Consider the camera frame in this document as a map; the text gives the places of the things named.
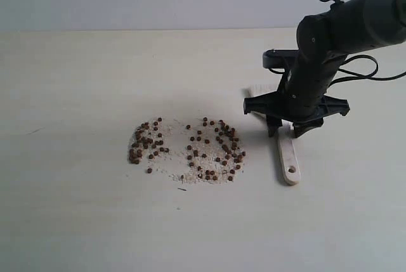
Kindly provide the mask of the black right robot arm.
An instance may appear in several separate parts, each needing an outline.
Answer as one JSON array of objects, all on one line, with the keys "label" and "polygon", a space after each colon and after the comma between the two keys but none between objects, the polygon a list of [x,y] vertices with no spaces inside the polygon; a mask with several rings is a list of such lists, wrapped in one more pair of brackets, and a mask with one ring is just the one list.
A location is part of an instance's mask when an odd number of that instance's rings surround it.
[{"label": "black right robot arm", "polygon": [[335,0],[329,11],[302,19],[296,41],[297,49],[263,53],[263,67],[282,76],[276,91],[244,100],[244,113],[265,115],[270,136],[283,120],[298,138],[350,111],[327,89],[340,81],[334,76],[350,55],[405,42],[405,0]]}]

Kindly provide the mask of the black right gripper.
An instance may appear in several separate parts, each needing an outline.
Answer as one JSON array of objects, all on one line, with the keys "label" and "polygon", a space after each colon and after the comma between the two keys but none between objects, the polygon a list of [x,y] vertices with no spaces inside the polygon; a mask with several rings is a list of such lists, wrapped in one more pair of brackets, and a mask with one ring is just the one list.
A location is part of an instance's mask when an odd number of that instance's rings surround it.
[{"label": "black right gripper", "polygon": [[336,113],[345,116],[350,107],[347,100],[327,96],[327,88],[346,55],[308,61],[299,51],[294,65],[284,70],[274,92],[245,98],[244,113],[266,115],[268,136],[272,138],[282,120],[292,122],[293,134],[299,138],[311,129],[307,124]]}]

